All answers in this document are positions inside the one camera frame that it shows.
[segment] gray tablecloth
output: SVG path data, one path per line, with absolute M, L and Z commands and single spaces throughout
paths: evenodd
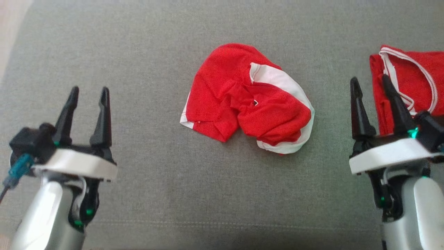
M 100 186 L 85 246 L 380 249 L 369 179 L 348 165 L 349 80 L 360 79 L 376 124 L 369 55 L 381 44 L 443 50 L 443 10 L 441 0 L 37 1 L 0 85 L 0 177 L 11 137 L 55 122 L 74 85 L 72 137 L 87 143 L 105 85 L 119 177 Z M 299 152 L 264 151 L 242 131 L 223 144 L 179 124 L 194 74 L 230 42 L 255 46 L 305 90 L 316 118 Z M 38 184 L 9 193 L 0 233 L 13 234 Z

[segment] folded red cloth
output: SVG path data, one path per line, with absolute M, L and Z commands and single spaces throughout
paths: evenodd
M 412 116 L 422 110 L 444 115 L 444 52 L 404 52 L 382 45 L 370 56 L 370 69 L 381 135 L 393 133 L 394 126 L 383 74 L 390 76 Z
M 240 126 L 260 148 L 294 153 L 313 119 L 304 91 L 279 66 L 252 46 L 226 44 L 196 73 L 180 123 L 222 142 Z

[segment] red fabric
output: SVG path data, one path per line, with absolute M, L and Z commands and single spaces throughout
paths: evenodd
M 310 109 L 274 85 L 252 84 L 252 62 L 281 69 L 252 46 L 226 44 L 215 49 L 194 78 L 187 120 L 194 123 L 194 130 L 222 142 L 239 126 L 271 145 L 296 141 L 311 118 Z
M 400 49 L 382 45 L 403 53 L 419 63 L 433 78 L 437 88 L 438 102 L 432 115 L 444 115 L 444 52 L 404 52 Z M 432 102 L 432 91 L 427 78 L 414 63 L 388 55 L 396 70 L 399 92 L 411 97 L 416 112 L 427 110 Z M 393 117 L 390 103 L 384 93 L 382 76 L 384 62 L 379 54 L 370 56 L 370 69 L 373 76 L 373 95 L 378 114 L 379 131 L 381 135 L 393 133 Z

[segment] white stripe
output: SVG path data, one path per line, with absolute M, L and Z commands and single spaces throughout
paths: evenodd
M 188 93 L 188 97 L 186 98 L 185 107 L 183 107 L 182 115 L 180 116 L 180 124 L 184 125 L 187 128 L 193 129 L 194 123 L 188 121 L 186 119 L 186 106 L 188 105 L 188 99 L 190 98 L 190 93 Z
M 301 136 L 295 142 L 280 142 L 275 146 L 272 146 L 263 141 L 257 141 L 258 146 L 261 149 L 276 153 L 294 153 L 301 149 L 301 147 L 310 138 L 311 130 L 314 121 L 314 108 L 304 93 L 304 90 L 295 82 L 287 73 L 277 68 L 268 65 L 259 65 L 251 63 L 250 69 L 251 82 L 262 82 L 276 86 L 285 92 L 291 94 L 301 103 L 303 103 L 311 111 L 311 119 L 308 124 L 301 129 Z
M 393 78 L 392 78 L 392 75 L 390 74 L 390 79 L 392 80 L 394 86 L 395 86 L 395 82 L 396 82 L 395 88 L 397 89 L 398 92 L 399 92 L 399 86 L 398 86 L 398 82 L 397 82 L 395 67 L 391 64 L 390 59 L 387 54 L 390 54 L 392 56 L 396 56 L 396 57 L 403 59 L 403 60 L 410 61 L 410 62 L 414 63 L 421 70 L 421 72 L 424 74 L 425 78 L 427 79 L 427 82 L 430 85 L 430 89 L 432 92 L 432 102 L 430 103 L 430 107 L 428 109 L 428 111 L 430 113 L 432 113 L 435 110 L 436 104 L 438 102 L 438 94 L 437 94 L 438 91 L 436 89 L 436 84 L 435 84 L 432 76 L 429 74 L 429 72 L 426 69 L 424 69 L 424 67 L 422 67 L 422 65 L 420 65 L 418 62 L 416 62 L 415 60 L 413 60 L 411 57 L 407 56 L 406 54 L 401 53 L 401 52 L 396 51 L 391 48 L 382 47 L 381 51 L 379 52 L 379 55 L 381 56 L 382 60 L 384 61 L 384 67 L 386 68 L 385 72 L 387 71 L 387 69 L 388 69 L 389 73 L 394 72 Z M 416 115 L 416 112 L 414 111 L 415 101 L 412 98 L 410 98 L 409 96 L 407 96 L 401 92 L 399 92 L 399 94 L 403 98 L 404 103 L 409 105 L 408 109 L 411 110 L 410 114 Z

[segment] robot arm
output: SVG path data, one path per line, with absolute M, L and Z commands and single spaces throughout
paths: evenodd
M 72 145 L 72 116 L 79 88 L 74 87 L 55 126 L 23 128 L 10 142 L 10 178 L 5 191 L 24 173 L 40 177 L 40 190 L 13 238 L 12 250 L 81 250 L 85 228 L 99 207 L 99 183 L 117 176 L 112 158 L 109 90 L 100 97 L 100 114 L 90 145 Z
M 430 178 L 430 164 L 443 161 L 444 127 L 421 112 L 413 120 L 390 78 L 383 76 L 394 134 L 377 137 L 362 104 L 356 78 L 350 81 L 355 145 L 352 174 L 367 173 L 375 205 L 382 210 L 384 250 L 441 250 L 444 246 L 444 195 Z

